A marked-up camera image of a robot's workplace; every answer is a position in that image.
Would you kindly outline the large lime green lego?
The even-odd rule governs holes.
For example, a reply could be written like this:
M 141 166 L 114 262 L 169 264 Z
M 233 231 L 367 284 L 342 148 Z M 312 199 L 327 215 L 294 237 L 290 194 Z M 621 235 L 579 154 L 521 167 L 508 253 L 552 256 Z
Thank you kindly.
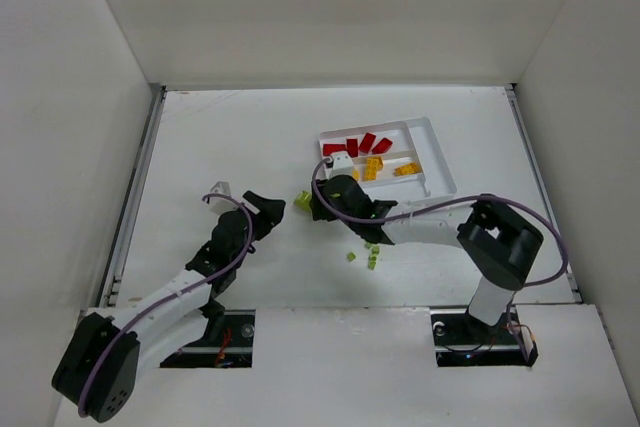
M 303 190 L 296 196 L 293 204 L 301 211 L 311 213 L 312 212 L 311 200 L 312 200 L 312 194 L 309 191 Z

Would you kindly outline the yellow and red lego stack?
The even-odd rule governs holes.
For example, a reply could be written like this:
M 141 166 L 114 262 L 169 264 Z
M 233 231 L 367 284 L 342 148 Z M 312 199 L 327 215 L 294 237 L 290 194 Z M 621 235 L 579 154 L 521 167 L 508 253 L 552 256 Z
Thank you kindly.
M 374 181 L 377 179 L 378 173 L 383 169 L 384 163 L 379 156 L 372 156 L 366 159 L 363 180 Z

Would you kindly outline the red curved lego piece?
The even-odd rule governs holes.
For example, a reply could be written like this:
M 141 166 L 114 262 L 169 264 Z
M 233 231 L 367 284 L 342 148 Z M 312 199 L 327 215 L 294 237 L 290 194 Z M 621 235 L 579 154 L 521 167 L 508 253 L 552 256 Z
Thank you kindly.
M 373 147 L 373 144 L 375 143 L 375 140 L 376 140 L 376 136 L 371 132 L 367 132 L 362 137 L 358 145 L 358 152 L 363 155 L 368 155 L 371 152 L 371 149 Z

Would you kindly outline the red rounded lego brick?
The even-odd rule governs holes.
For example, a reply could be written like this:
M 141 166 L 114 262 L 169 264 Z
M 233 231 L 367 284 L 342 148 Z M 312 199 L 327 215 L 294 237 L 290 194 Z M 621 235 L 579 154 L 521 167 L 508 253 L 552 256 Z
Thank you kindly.
M 380 155 L 388 152 L 393 146 L 393 142 L 389 138 L 382 138 L 371 150 L 374 155 Z

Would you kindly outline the yellow lego brick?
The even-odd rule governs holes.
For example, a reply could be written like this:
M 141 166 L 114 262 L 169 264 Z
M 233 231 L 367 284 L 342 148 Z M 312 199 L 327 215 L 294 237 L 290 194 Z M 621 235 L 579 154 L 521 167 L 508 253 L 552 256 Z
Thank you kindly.
M 398 177 L 414 175 L 420 172 L 421 172 L 421 167 L 415 162 L 401 165 L 394 169 L 394 175 Z

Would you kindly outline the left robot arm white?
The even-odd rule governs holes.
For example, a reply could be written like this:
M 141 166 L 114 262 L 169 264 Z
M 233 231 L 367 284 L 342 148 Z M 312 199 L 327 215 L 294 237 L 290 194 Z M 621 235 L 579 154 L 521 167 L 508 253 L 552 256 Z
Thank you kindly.
M 235 281 L 244 259 L 254 253 L 284 217 L 286 203 L 247 191 L 241 200 L 211 192 L 204 200 L 225 200 L 210 238 L 167 284 L 109 314 L 86 314 L 77 324 L 53 374 L 55 391 L 82 418 L 111 420 L 128 402 L 140 375 L 201 337 L 224 313 L 217 298 Z

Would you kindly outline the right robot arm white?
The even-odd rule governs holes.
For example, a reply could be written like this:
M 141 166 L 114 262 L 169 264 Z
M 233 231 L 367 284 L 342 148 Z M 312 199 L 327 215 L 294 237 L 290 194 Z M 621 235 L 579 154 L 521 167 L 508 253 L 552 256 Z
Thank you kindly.
M 433 244 L 463 250 L 481 273 L 466 314 L 494 328 L 525 286 L 542 246 L 542 233 L 510 206 L 484 195 L 469 206 L 430 207 L 373 200 L 347 175 L 314 180 L 312 218 L 339 220 L 370 244 Z

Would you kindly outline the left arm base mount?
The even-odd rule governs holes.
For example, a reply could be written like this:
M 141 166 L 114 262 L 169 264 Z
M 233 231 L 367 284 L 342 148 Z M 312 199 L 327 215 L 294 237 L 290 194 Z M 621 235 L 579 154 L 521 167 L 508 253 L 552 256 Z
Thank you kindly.
M 243 369 L 253 363 L 255 310 L 226 310 L 208 321 L 204 334 L 166 358 L 163 369 Z

